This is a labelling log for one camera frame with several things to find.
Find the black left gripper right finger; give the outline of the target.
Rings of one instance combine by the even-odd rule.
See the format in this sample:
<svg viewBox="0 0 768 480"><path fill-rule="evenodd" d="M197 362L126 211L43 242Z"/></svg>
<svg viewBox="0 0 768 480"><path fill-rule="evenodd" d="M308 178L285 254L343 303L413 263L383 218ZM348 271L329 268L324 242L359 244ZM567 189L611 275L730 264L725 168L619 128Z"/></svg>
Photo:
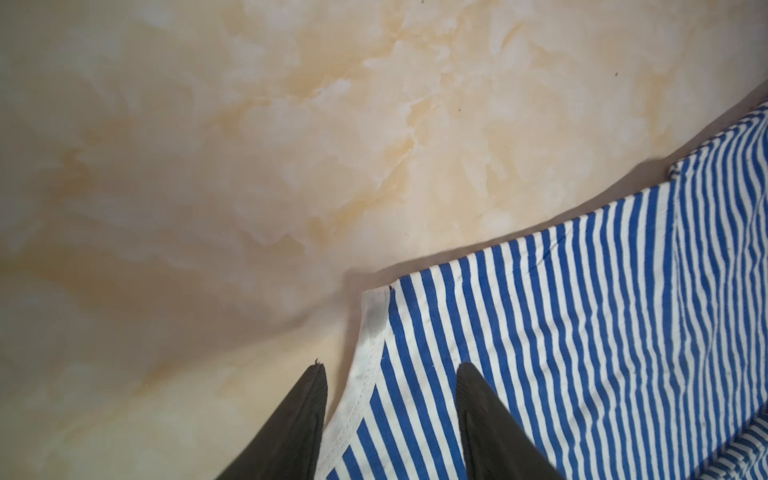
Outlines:
<svg viewBox="0 0 768 480"><path fill-rule="evenodd" d="M477 368L456 374L455 403L469 479L560 479Z"/></svg>

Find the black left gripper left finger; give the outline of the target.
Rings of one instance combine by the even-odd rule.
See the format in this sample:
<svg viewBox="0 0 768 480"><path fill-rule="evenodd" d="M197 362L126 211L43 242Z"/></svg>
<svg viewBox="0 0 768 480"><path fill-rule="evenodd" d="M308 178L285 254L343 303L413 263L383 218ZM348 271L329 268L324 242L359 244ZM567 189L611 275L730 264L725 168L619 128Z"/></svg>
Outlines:
<svg viewBox="0 0 768 480"><path fill-rule="evenodd" d="M328 398L323 364L310 365L220 479L313 479Z"/></svg>

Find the blue white striped tank top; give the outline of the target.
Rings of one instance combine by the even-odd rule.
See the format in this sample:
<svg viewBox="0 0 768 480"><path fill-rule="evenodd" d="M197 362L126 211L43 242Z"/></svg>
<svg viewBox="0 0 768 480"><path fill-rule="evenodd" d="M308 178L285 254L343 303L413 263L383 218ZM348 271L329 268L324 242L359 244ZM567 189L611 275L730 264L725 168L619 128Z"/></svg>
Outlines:
<svg viewBox="0 0 768 480"><path fill-rule="evenodd" d="M458 366L569 479L767 475L767 109L668 179L368 291L320 479L462 479Z"/></svg>

